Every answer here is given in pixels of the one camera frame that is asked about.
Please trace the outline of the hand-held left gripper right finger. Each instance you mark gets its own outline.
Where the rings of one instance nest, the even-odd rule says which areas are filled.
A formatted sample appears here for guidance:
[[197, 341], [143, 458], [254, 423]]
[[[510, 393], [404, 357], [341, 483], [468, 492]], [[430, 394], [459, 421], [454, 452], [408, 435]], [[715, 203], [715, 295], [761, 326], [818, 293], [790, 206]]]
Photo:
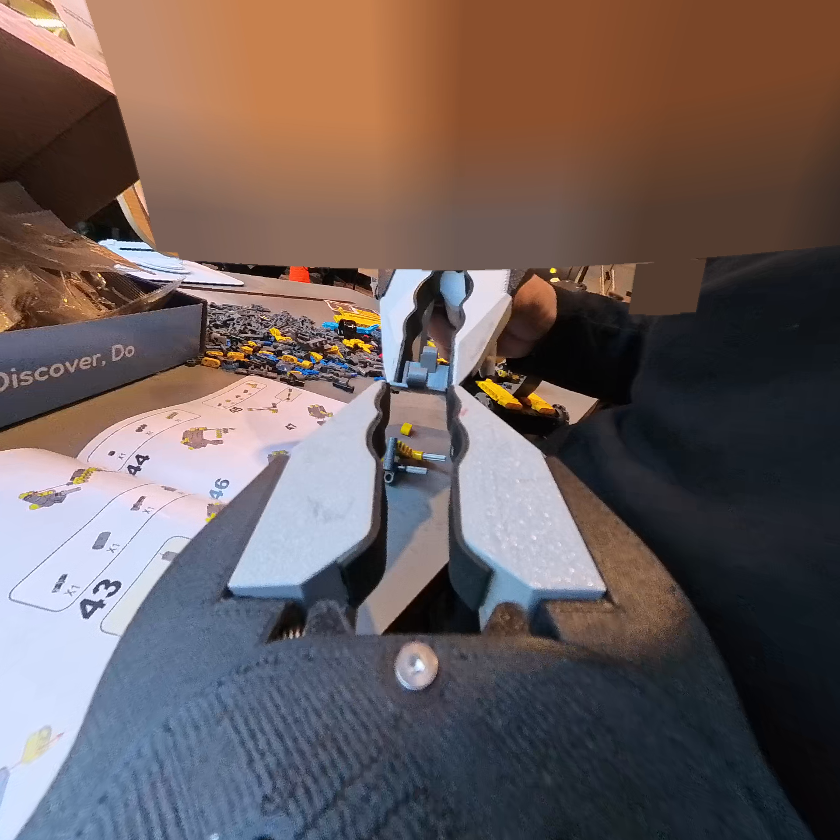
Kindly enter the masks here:
[[606, 584], [543, 454], [460, 385], [451, 433], [448, 575], [485, 628], [512, 604], [598, 602]]

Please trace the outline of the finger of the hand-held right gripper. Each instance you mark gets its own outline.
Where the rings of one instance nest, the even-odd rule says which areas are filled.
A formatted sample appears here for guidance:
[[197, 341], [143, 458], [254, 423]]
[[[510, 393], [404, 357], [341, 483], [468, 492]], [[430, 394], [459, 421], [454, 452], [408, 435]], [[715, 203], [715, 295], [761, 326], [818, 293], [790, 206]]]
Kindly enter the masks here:
[[424, 317], [438, 294], [438, 272], [396, 269], [380, 296], [383, 375], [391, 386], [406, 387], [406, 366], [416, 361]]
[[497, 340], [511, 313], [509, 269], [470, 269], [468, 273], [474, 287], [465, 327], [456, 332], [448, 328], [439, 291], [429, 315], [429, 336], [438, 354], [448, 361], [451, 385], [461, 385], [496, 353]]

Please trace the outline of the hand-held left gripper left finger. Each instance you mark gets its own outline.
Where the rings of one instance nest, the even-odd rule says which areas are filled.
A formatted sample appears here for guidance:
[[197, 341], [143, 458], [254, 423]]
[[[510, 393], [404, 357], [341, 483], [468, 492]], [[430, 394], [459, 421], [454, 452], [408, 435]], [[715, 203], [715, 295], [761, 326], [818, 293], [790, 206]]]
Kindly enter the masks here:
[[232, 573], [237, 596], [358, 607], [385, 571], [389, 386], [357, 395], [291, 452]]

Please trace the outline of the grey curved brick panel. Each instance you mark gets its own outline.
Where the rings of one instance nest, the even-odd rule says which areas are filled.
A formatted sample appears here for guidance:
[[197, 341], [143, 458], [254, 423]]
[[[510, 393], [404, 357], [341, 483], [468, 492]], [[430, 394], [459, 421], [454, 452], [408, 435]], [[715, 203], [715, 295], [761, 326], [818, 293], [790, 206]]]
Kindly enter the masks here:
[[391, 386], [400, 390], [445, 393], [450, 373], [448, 363], [442, 359], [438, 348], [427, 343], [419, 360], [408, 360], [403, 364]]

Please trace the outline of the grey yellow axle subassembly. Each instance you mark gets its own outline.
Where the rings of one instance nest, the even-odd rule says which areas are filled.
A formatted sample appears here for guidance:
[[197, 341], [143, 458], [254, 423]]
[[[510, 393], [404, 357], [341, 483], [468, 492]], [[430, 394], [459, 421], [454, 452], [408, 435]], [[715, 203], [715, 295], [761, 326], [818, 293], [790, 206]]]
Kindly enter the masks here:
[[407, 452], [407, 446], [397, 437], [389, 437], [385, 444], [385, 454], [382, 460], [384, 482], [387, 486], [395, 484], [398, 478], [406, 476], [425, 476], [427, 468], [414, 464], [414, 458], [409, 456], [410, 463], [403, 463], [400, 456]]

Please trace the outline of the pile of small dark connectors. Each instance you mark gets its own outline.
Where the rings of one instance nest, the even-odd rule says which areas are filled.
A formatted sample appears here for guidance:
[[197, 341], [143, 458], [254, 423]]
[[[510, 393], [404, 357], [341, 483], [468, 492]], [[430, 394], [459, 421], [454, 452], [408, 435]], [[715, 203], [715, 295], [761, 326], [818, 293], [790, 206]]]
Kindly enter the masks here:
[[324, 322], [257, 304], [210, 303], [204, 352], [187, 364], [262, 375], [286, 385], [327, 382], [347, 393], [354, 392], [357, 379], [384, 379], [382, 354], [349, 352], [339, 335], [322, 327]]

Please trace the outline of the instruction booklet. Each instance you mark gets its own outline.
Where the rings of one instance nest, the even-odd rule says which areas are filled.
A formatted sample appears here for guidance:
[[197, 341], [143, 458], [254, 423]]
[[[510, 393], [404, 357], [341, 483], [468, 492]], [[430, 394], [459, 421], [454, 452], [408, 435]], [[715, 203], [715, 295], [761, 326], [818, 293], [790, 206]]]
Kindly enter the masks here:
[[155, 583], [273, 458], [342, 407], [246, 375], [126, 418], [77, 456], [2, 451], [2, 838], [52, 784]]

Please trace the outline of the person's right forearm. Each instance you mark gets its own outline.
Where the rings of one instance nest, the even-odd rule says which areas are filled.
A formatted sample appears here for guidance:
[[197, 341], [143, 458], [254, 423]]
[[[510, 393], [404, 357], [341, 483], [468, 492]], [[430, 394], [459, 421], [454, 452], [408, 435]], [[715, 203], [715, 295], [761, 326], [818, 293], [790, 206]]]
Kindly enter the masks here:
[[613, 405], [631, 401], [648, 331], [657, 318], [633, 315], [627, 304], [553, 284], [558, 316], [526, 357], [506, 360], [521, 375]]

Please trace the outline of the grey desk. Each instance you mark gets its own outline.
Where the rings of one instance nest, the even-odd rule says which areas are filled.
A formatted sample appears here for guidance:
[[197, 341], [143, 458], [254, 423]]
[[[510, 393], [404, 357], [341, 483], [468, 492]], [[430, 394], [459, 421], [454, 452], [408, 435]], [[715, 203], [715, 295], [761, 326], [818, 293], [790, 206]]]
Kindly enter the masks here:
[[[326, 320], [325, 300], [346, 301], [359, 308], [377, 309], [367, 290], [349, 287], [306, 286], [287, 280], [238, 274], [243, 289], [194, 289], [199, 298], [228, 304], [257, 303], [273, 312], [288, 310], [297, 315]], [[93, 396], [2, 432], [2, 449], [41, 448], [67, 456], [78, 456], [100, 432], [127, 418], [166, 406], [205, 397], [239, 377], [224, 371], [179, 366], [117, 390]], [[414, 424], [412, 445], [434, 454], [448, 448], [445, 405], [425, 403], [413, 395], [394, 395], [389, 436], [396, 435], [403, 422]], [[447, 509], [450, 466], [428, 465], [426, 476], [406, 476], [387, 490], [388, 535], [386, 573], [360, 607], [357, 628], [361, 634], [383, 634], [393, 625], [415, 594], [443, 568], [433, 551], [448, 547]]]

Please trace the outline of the person's right hand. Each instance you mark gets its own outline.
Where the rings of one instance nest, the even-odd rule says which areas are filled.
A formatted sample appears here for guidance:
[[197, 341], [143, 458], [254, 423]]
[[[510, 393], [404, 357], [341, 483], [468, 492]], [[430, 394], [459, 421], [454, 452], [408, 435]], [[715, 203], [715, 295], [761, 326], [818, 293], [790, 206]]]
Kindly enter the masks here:
[[513, 295], [509, 320], [497, 340], [497, 356], [506, 360], [526, 357], [548, 334], [557, 316], [554, 285], [529, 270]]

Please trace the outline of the pile of yellow brick beams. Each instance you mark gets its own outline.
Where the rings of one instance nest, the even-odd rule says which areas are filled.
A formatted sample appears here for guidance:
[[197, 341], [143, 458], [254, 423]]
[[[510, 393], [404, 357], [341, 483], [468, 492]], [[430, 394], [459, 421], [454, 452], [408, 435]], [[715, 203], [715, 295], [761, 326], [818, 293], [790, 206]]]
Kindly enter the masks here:
[[331, 319], [322, 327], [339, 335], [339, 342], [349, 352], [364, 352], [373, 355], [382, 353], [382, 329], [378, 312], [358, 308], [335, 300], [326, 300]]

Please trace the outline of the yellow black brick vehicle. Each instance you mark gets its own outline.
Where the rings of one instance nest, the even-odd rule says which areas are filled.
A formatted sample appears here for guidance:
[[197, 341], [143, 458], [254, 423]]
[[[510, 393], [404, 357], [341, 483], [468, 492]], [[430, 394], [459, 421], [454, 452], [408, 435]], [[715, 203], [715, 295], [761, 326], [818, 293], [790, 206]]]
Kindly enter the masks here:
[[503, 366], [493, 375], [468, 379], [465, 389], [507, 425], [531, 438], [546, 438], [599, 408], [593, 397], [514, 374]]

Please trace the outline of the dark cardboard box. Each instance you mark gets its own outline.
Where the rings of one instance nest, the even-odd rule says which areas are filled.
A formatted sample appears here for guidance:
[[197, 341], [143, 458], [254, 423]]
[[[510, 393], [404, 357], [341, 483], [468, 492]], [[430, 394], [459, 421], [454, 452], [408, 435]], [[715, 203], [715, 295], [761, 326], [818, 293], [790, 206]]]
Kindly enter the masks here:
[[[137, 179], [107, 69], [5, 3], [1, 59], [2, 184], [77, 233]], [[206, 317], [178, 289], [152, 311], [2, 332], [2, 427], [197, 357]]]

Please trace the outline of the crumpled plastic bag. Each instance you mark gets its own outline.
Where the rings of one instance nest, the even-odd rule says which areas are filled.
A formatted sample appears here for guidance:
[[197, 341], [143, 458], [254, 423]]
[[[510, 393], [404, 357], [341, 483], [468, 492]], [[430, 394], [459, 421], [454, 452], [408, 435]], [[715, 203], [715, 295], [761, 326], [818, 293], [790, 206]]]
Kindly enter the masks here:
[[20, 184], [1, 184], [2, 333], [152, 311], [182, 284], [147, 288], [139, 271], [69, 229]]

